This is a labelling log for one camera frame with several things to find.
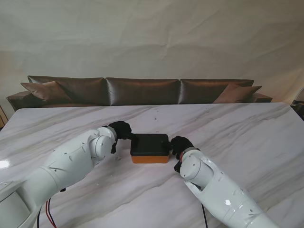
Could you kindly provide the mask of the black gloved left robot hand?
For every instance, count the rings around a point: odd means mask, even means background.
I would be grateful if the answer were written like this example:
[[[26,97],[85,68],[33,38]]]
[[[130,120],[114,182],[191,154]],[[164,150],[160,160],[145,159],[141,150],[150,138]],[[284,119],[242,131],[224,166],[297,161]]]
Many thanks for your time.
[[[130,125],[125,121],[116,121],[108,126],[114,129],[117,139],[132,140],[134,138]]]

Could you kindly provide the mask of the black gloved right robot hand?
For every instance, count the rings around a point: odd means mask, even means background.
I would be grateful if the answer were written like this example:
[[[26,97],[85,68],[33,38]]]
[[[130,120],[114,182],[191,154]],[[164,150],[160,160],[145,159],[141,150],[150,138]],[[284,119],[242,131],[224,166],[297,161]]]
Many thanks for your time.
[[[181,159],[181,154],[188,148],[193,148],[193,144],[186,137],[176,136],[170,142],[163,141],[162,146],[164,149],[171,151],[177,160]]]

